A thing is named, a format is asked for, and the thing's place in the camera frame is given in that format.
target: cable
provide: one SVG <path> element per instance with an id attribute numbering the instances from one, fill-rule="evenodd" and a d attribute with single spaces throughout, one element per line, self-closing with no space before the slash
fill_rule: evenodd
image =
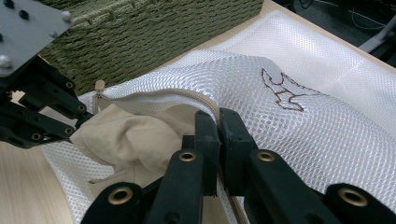
<path id="1" fill-rule="evenodd" d="M 309 8 L 309 7 L 312 5 L 312 3 L 314 2 L 314 0 L 311 0 L 311 2 L 309 3 L 309 5 L 308 5 L 307 7 L 305 7 L 304 4 L 307 3 L 309 0 L 306 0 L 306 2 L 304 2 L 304 3 L 303 3 L 303 1 L 301 1 L 301 0 L 299 0 L 299 1 L 300 1 L 300 5 L 301 5 L 301 7 L 302 7 L 303 9 Z"/>
<path id="2" fill-rule="evenodd" d="M 334 7 L 340 7 L 340 6 L 336 5 L 336 4 L 329 3 L 329 2 L 325 2 L 325 1 L 320 1 L 320 0 L 314 0 L 314 1 L 315 1 L 315 2 L 319 2 L 319 3 L 323 3 L 323 4 L 327 4 L 327 5 L 331 5 L 331 6 L 334 6 Z M 384 23 L 375 21 L 375 20 L 373 20 L 373 19 L 370 19 L 370 18 L 368 18 L 368 17 L 366 17 L 366 16 L 361 15 L 360 13 L 355 12 L 355 7 L 353 7 L 352 11 L 349 10 L 348 12 L 352 13 L 352 22 L 353 22 L 353 24 L 354 24 L 355 26 L 361 28 L 361 29 L 365 29 L 365 30 L 378 30 L 378 29 L 382 29 L 382 28 L 384 28 L 384 27 L 386 26 L 386 24 L 384 24 Z M 354 19 L 354 15 L 355 15 L 355 14 L 358 15 L 358 16 L 363 17 L 363 18 L 366 19 L 366 20 L 369 20 L 369 21 L 372 21 L 372 22 L 374 22 L 374 23 L 376 23 L 376 24 L 378 24 L 378 25 L 381 25 L 381 26 L 379 26 L 379 27 L 374 27 L 374 28 L 359 26 L 359 25 L 355 22 L 355 19 Z"/>

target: wooden table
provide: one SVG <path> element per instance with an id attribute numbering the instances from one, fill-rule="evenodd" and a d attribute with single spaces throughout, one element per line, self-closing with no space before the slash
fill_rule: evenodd
<path id="1" fill-rule="evenodd" d="M 396 72 L 395 68 L 382 63 L 377 58 L 353 47 L 270 0 L 264 1 L 260 16 L 244 22 L 195 49 L 206 49 L 226 41 L 258 18 L 276 9 L 305 23 L 318 33 L 355 49 L 363 57 Z M 175 62 L 183 55 L 169 63 Z M 61 185 L 39 148 L 24 150 L 0 143 L 0 223 L 73 223 Z"/>

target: white mesh laundry bag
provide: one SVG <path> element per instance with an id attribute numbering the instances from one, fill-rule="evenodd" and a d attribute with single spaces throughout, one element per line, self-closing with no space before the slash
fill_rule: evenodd
<path id="1" fill-rule="evenodd" d="M 349 183 L 396 211 L 396 75 L 357 52 L 276 11 L 226 43 L 103 95 L 128 102 L 130 94 L 170 88 L 237 111 L 258 146 L 279 153 L 309 187 Z M 80 100 L 92 108 L 94 95 Z M 155 101 L 200 107 L 179 96 Z M 43 151 L 79 223 L 94 200 L 87 181 L 112 169 L 68 143 Z"/>

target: embroidered logo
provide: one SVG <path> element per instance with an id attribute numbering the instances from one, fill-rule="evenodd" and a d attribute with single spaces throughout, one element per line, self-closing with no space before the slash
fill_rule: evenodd
<path id="1" fill-rule="evenodd" d="M 296 102 L 295 99 L 304 95 L 321 94 L 320 91 L 315 91 L 298 84 L 284 73 L 276 74 L 276 77 L 271 77 L 265 69 L 262 69 L 262 80 L 264 80 L 265 87 L 270 89 L 276 96 L 276 103 L 286 110 L 303 112 L 303 106 Z"/>

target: green woven basket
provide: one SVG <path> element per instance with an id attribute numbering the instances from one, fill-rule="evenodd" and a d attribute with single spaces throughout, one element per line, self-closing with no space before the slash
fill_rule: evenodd
<path id="1" fill-rule="evenodd" d="M 73 14 L 73 27 L 40 55 L 92 91 L 141 76 L 260 13 L 263 0 L 41 0 Z"/>

